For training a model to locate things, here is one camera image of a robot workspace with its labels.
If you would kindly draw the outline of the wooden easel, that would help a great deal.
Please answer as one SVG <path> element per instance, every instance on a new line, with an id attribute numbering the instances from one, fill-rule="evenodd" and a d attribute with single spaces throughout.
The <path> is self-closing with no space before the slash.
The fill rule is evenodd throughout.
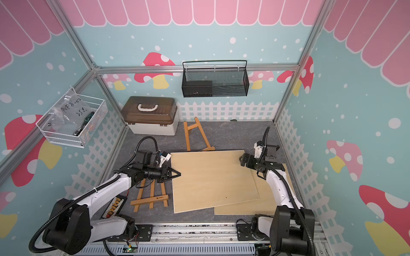
<path id="1" fill-rule="evenodd" d="M 137 197 L 130 202 L 133 212 L 138 212 L 143 205 L 153 209 L 157 203 L 162 203 L 165 208 L 169 206 L 169 194 L 165 183 L 158 183 L 154 180 L 144 179 L 137 185 Z"/>
<path id="2" fill-rule="evenodd" d="M 185 134 L 185 142 L 186 142 L 186 150 L 191 151 L 191 138 L 194 135 L 194 142 L 198 142 L 199 139 L 197 138 L 199 135 L 202 136 L 202 140 L 205 143 L 206 148 L 202 149 L 202 151 L 215 151 L 216 148 L 212 146 L 205 134 L 204 128 L 198 117 L 194 118 L 194 123 L 189 125 L 187 121 L 183 122 L 184 134 Z"/>

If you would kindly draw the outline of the plywood board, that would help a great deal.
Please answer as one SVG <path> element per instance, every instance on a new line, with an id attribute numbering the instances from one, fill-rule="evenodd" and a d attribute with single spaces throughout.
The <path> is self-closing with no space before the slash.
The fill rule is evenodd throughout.
<path id="1" fill-rule="evenodd" d="M 172 180 L 175 213 L 259 199 L 252 171 L 241 166 L 244 150 L 172 153 L 171 166 L 181 173 Z"/>
<path id="2" fill-rule="evenodd" d="M 215 215 L 274 214 L 277 204 L 273 192 L 256 171 L 238 165 L 236 175 L 226 185 L 223 195 L 230 203 L 214 207 Z"/>

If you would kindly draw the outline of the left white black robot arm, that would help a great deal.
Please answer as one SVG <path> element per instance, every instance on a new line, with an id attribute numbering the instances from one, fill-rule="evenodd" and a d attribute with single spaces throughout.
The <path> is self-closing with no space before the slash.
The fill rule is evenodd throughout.
<path id="1" fill-rule="evenodd" d="M 125 241 L 135 239 L 139 230 L 134 218 L 113 214 L 106 219 L 92 217 L 102 207 L 132 187 L 144 188 L 143 180 L 164 183 L 181 176 L 169 161 L 171 154 L 160 151 L 153 136 L 141 139 L 133 156 L 106 182 L 74 199 L 61 199 L 53 207 L 49 220 L 33 235 L 28 244 L 32 253 L 43 254 L 60 250 L 69 255 L 79 253 L 93 242 L 118 237 Z"/>

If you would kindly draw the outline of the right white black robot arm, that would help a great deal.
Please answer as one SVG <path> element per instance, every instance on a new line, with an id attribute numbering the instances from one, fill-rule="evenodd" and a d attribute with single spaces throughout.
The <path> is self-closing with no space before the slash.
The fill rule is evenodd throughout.
<path id="1" fill-rule="evenodd" d="M 277 207 L 272 216 L 256 214 L 250 223 L 237 220 L 238 236 L 257 241 L 269 239 L 270 244 L 260 248 L 266 256 L 280 253 L 315 256 L 315 215 L 297 199 L 284 165 L 276 161 L 280 147 L 268 144 L 269 131 L 270 128 L 266 128 L 262 140 L 255 143 L 254 154 L 243 154 L 239 161 L 241 166 L 255 170 L 257 176 L 266 181 Z"/>

